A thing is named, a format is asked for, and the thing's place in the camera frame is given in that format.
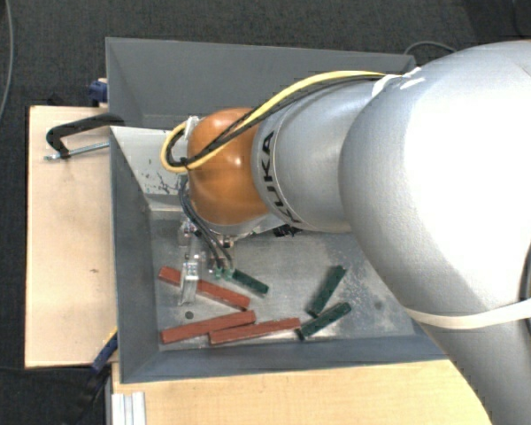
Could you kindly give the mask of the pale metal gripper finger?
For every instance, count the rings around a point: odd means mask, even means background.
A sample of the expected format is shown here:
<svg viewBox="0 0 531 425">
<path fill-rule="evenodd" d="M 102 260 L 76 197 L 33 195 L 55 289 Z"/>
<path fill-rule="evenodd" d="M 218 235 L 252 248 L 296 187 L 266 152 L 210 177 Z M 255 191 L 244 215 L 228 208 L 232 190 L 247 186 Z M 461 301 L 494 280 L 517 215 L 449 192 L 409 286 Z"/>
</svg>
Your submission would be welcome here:
<svg viewBox="0 0 531 425">
<path fill-rule="evenodd" d="M 181 294 L 178 305 L 183 306 L 190 303 L 190 277 L 189 277 L 189 263 L 184 262 L 181 267 L 180 277 Z"/>
<path fill-rule="evenodd" d="M 200 280 L 200 263 L 198 260 L 188 263 L 188 303 L 196 301 L 196 291 Z"/>
</svg>

